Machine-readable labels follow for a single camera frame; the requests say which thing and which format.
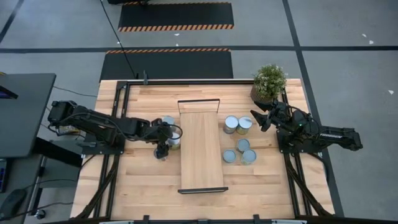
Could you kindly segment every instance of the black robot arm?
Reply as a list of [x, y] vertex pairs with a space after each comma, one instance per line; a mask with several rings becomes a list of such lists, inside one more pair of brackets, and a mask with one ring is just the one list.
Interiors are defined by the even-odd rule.
[[283, 152], [320, 152], [331, 144], [352, 151], [363, 147], [359, 134], [353, 128], [320, 126], [310, 113], [277, 100], [255, 104], [268, 111], [268, 114], [251, 111], [261, 131], [267, 131], [271, 124], [275, 125]]
[[50, 126], [73, 126], [94, 135], [97, 141], [116, 146], [121, 141], [145, 141], [157, 144], [155, 156], [161, 159], [168, 154], [166, 140], [173, 136], [169, 124], [160, 118], [152, 122], [139, 118], [115, 118], [89, 110], [73, 101], [54, 101], [48, 116]]

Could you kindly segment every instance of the silver can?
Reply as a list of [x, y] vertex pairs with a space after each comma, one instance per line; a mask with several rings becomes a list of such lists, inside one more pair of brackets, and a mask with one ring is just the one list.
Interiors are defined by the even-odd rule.
[[179, 137], [180, 137], [179, 134], [173, 133], [173, 137], [172, 138], [174, 138], [174, 139], [169, 138], [167, 140], [167, 143], [169, 144], [169, 149], [170, 150], [179, 150], [180, 149], [181, 141], [180, 141], [180, 139], [176, 139], [176, 138], [179, 138]]
[[[174, 123], [175, 123], [174, 118], [171, 117], [171, 116], [165, 116], [165, 117], [162, 119], [162, 121], [163, 121], [163, 122], [166, 122], [167, 124], [174, 124]], [[172, 131], [175, 131], [175, 126], [171, 126], [171, 129], [172, 129]]]
[[239, 119], [239, 125], [236, 128], [236, 132], [239, 134], [246, 134], [252, 125], [253, 122], [251, 121], [251, 118], [248, 116], [243, 116]]
[[235, 162], [236, 154], [235, 154], [235, 152], [233, 150], [230, 150], [230, 149], [225, 150], [224, 153], [223, 153], [223, 159], [227, 163]]
[[238, 119], [235, 116], [228, 116], [225, 118], [224, 132], [226, 134], [233, 134], [236, 127], [238, 127]]
[[256, 152], [249, 149], [243, 153], [241, 162], [244, 165], [249, 165], [252, 164], [256, 160], [256, 158], [257, 158]]
[[236, 149], [240, 153], [244, 153], [247, 150], [250, 150], [250, 142], [247, 139], [239, 139], [238, 143], [236, 144]]

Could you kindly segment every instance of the potted plant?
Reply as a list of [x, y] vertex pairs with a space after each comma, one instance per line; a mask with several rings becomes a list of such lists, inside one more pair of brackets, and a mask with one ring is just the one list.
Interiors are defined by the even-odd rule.
[[253, 101], [268, 103], [277, 98], [285, 86], [286, 78], [282, 68], [277, 65], [266, 65], [254, 75], [250, 97]]

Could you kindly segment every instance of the gray floor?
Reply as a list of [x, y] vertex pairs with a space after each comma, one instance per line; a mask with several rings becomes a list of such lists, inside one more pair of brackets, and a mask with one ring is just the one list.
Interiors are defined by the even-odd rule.
[[[0, 1], [0, 30], [17, 1]], [[233, 30], [119, 33], [119, 36], [125, 47], [293, 46], [282, 0], [230, 2]], [[289, 0], [289, 4], [301, 46], [398, 45], [398, 1]], [[121, 6], [105, 5], [117, 26]], [[98, 0], [25, 0], [0, 43], [0, 49], [117, 46]], [[251, 77], [268, 63], [282, 66], [290, 78], [302, 77], [294, 51], [234, 50], [231, 55], [235, 78]], [[330, 147], [345, 215], [398, 220], [398, 139], [395, 138], [398, 52], [304, 52], [303, 55], [322, 123], [354, 127], [364, 144], [364, 149], [358, 152]], [[0, 71], [56, 73], [58, 87], [96, 95], [103, 60], [104, 53], [0, 54]], [[53, 90], [52, 100], [74, 100], [89, 108], [95, 105], [95, 98], [61, 90]], [[39, 136], [59, 139], [44, 128]], [[48, 189], [40, 204], [68, 202], [73, 196], [74, 189]], [[70, 209], [50, 207], [43, 222], [65, 220]], [[26, 223], [40, 222], [29, 217]]]

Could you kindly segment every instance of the orange striped tape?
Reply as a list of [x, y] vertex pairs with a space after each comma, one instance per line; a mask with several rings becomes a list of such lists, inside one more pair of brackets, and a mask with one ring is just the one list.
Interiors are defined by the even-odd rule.
[[[217, 48], [199, 48], [199, 49], [140, 49], [140, 50], [124, 50], [127, 54], [136, 53], [161, 53], [161, 52], [209, 52], [209, 51], [229, 51], [229, 49]], [[109, 50], [106, 54], [120, 54], [123, 50]]]
[[[124, 3], [123, 6], [134, 5], [134, 4], [139, 4], [139, 2], [127, 2]], [[179, 2], [179, 3], [160, 2], [160, 3], [149, 3], [148, 5], [159, 5], [159, 4], [230, 4], [230, 2]]]
[[119, 32], [232, 29], [232, 24], [119, 27]]

